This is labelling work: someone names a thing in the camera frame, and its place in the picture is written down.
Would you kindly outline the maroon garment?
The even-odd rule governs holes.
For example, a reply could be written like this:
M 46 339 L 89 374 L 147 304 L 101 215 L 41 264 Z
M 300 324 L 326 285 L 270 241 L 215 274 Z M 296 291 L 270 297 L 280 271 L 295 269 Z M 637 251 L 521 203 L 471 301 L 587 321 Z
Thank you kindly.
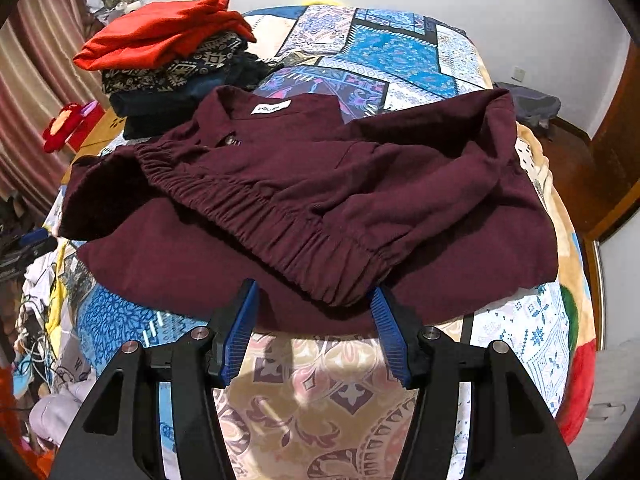
M 366 334 L 375 289 L 439 323 L 556 279 L 510 94 L 345 122 L 338 99 L 230 86 L 158 139 L 73 164 L 60 233 L 96 281 L 205 320 L 242 281 L 260 322 Z

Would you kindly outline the orange cartoon fleece blanket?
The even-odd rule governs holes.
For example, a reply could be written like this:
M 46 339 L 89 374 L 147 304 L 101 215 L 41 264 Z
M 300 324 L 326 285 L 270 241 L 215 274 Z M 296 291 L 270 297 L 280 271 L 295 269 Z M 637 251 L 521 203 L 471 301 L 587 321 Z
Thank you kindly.
M 553 186 L 549 159 L 518 122 L 516 152 L 544 204 L 558 241 L 558 277 L 492 304 L 465 321 L 472 344 L 506 342 L 559 424 L 566 443 L 582 429 L 596 374 L 596 326 L 582 252 L 573 223 Z

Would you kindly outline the dark navy folded garment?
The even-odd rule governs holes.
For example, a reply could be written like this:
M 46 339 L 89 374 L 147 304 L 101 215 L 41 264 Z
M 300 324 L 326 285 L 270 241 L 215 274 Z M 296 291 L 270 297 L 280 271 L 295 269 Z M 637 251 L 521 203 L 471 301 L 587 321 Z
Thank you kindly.
M 124 138 L 156 138 L 188 122 L 202 99 L 219 86 L 253 91 L 282 64 L 262 62 L 256 55 L 241 52 L 229 63 L 206 75 L 195 76 L 170 90 L 116 91 L 110 95 L 111 108 L 126 119 Z

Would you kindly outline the red plush toy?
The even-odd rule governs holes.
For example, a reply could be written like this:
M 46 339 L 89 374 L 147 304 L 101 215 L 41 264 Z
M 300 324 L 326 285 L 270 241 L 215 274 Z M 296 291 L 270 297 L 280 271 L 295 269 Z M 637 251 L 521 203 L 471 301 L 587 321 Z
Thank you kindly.
M 48 154 L 63 150 L 77 153 L 104 115 L 105 110 L 98 101 L 65 105 L 43 130 L 43 151 Z

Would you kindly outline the black patterned folded garment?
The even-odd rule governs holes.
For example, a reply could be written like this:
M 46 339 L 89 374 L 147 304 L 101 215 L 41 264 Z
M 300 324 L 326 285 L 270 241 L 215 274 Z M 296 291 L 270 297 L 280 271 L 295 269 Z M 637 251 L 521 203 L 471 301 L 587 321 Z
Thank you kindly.
M 186 58 L 176 58 L 161 68 L 104 70 L 103 91 L 108 96 L 129 91 L 174 91 L 191 79 L 219 73 L 246 48 L 247 41 L 235 32 L 220 32 L 205 39 Z

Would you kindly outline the grey backpack on floor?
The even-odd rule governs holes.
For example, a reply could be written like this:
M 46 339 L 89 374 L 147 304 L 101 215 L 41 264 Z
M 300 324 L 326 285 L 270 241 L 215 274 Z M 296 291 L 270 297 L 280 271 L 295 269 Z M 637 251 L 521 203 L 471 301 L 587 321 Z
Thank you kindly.
M 544 92 L 503 81 L 495 82 L 494 87 L 511 93 L 516 119 L 531 129 L 548 129 L 561 109 L 561 100 Z

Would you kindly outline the blue patchwork bedspread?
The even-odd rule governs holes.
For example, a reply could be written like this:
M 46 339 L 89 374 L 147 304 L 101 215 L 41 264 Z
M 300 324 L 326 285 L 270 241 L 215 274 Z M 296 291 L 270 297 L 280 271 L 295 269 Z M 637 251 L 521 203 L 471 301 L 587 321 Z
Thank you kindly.
M 335 96 L 345 122 L 497 90 L 462 30 L 420 14 L 314 4 L 250 12 L 247 21 L 259 57 L 282 67 L 242 91 L 278 101 Z M 508 298 L 437 324 L 470 341 L 463 323 Z M 215 396 L 234 472 L 390 478 L 414 396 L 390 374 L 370 308 L 372 330 L 344 335 L 268 330 L 260 312 L 262 303 L 239 376 Z M 78 332 L 93 366 L 104 370 L 129 338 L 155 346 L 206 320 L 140 306 L 98 283 L 80 309 Z

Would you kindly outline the red folded garment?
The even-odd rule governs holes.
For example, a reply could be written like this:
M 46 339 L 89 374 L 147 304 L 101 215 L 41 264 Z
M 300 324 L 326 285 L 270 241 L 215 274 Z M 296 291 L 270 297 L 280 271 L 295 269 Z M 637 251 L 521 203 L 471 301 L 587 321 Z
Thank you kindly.
M 186 58 L 220 32 L 256 40 L 252 26 L 229 8 L 229 0 L 152 2 L 106 25 L 73 62 L 82 70 L 156 70 Z

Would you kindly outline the striped red curtain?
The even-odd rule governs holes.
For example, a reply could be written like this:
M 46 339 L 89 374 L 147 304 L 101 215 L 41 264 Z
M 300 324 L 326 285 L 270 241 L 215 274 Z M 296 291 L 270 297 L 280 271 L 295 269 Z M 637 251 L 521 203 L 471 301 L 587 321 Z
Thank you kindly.
M 36 216 L 68 167 L 41 133 L 66 104 L 107 103 L 100 77 L 72 62 L 92 26 L 86 0 L 17 0 L 1 25 L 1 195 L 17 192 Z

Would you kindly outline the yellow pillow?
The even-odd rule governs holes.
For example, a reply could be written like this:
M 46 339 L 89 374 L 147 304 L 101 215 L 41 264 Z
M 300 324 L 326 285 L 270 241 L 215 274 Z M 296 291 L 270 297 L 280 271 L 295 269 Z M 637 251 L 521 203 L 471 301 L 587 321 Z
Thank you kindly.
M 302 6 L 312 6 L 313 4 L 326 4 L 327 6 L 346 6 L 344 0 L 297 0 Z

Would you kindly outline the white wall socket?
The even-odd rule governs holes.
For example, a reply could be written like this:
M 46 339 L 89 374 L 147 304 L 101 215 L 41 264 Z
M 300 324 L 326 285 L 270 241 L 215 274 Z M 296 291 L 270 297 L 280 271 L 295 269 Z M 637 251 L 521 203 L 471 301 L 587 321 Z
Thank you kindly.
M 517 82 L 523 82 L 524 78 L 525 78 L 525 70 L 523 70 L 521 67 L 514 67 L 513 73 L 512 73 L 512 79 Z

